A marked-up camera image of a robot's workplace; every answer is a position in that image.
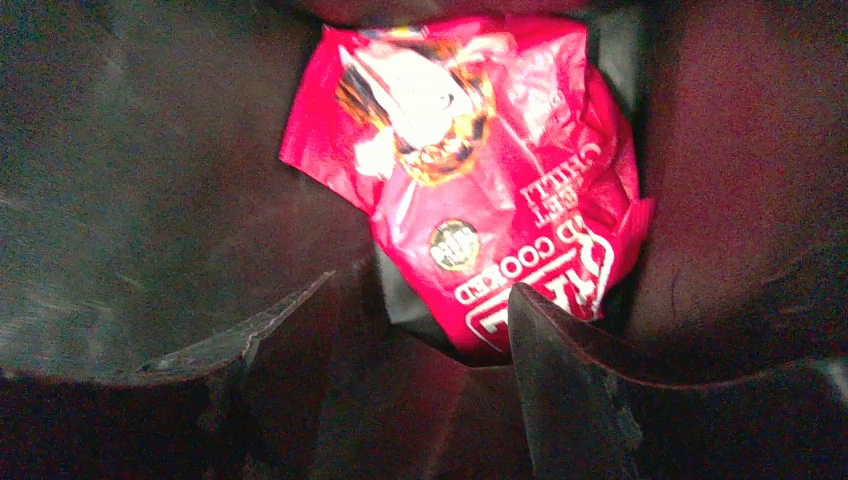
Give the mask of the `pink red snack packet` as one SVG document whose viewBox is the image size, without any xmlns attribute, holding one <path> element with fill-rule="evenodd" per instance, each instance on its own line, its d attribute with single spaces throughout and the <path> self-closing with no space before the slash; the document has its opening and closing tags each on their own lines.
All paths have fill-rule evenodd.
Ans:
<svg viewBox="0 0 848 480">
<path fill-rule="evenodd" d="M 629 274 L 653 203 L 627 118 L 561 17 L 326 27 L 281 159 L 364 211 L 460 354 L 510 353 L 526 284 L 582 321 Z"/>
</svg>

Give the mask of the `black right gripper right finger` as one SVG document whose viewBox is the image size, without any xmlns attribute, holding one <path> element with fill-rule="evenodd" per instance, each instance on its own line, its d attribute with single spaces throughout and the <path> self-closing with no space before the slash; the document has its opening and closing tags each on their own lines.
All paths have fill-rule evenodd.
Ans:
<svg viewBox="0 0 848 480">
<path fill-rule="evenodd" d="M 533 288 L 509 337 L 539 479 L 843 479 L 847 362 L 801 359 L 702 380 Z"/>
</svg>

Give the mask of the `black tote bag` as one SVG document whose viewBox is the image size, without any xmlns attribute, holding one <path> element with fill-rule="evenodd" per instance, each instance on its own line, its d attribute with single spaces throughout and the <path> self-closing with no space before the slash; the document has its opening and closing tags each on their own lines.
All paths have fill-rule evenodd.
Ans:
<svg viewBox="0 0 848 480">
<path fill-rule="evenodd" d="M 843 1 L 5 1 L 1 381 L 111 381 L 335 277 L 304 479 L 539 479 L 366 216 L 278 157 L 324 23 L 584 21 L 657 202 L 594 326 L 702 380 L 847 362 Z"/>
</svg>

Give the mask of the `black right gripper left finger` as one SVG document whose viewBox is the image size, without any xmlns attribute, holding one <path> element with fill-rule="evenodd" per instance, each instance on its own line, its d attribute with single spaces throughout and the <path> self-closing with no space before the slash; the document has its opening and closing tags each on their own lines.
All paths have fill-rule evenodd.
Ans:
<svg viewBox="0 0 848 480">
<path fill-rule="evenodd" d="M 5 479 L 311 475 L 335 340 L 335 277 L 111 381 L 1 381 Z"/>
</svg>

